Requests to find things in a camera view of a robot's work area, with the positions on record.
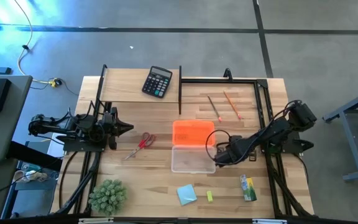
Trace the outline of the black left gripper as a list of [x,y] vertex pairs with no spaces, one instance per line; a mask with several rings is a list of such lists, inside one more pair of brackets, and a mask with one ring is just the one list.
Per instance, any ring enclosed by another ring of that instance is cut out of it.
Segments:
[[112,107],[109,112],[105,112],[102,117],[102,125],[107,136],[107,143],[110,149],[117,149],[116,138],[131,131],[134,126],[119,120],[116,107]]

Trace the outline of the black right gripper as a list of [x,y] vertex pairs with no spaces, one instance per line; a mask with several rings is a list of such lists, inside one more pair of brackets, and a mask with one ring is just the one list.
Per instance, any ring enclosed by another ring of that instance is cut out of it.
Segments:
[[[220,158],[227,153],[226,160]],[[247,146],[243,145],[230,145],[225,147],[217,147],[216,155],[214,158],[215,164],[219,167],[226,165],[238,164],[247,158]]]

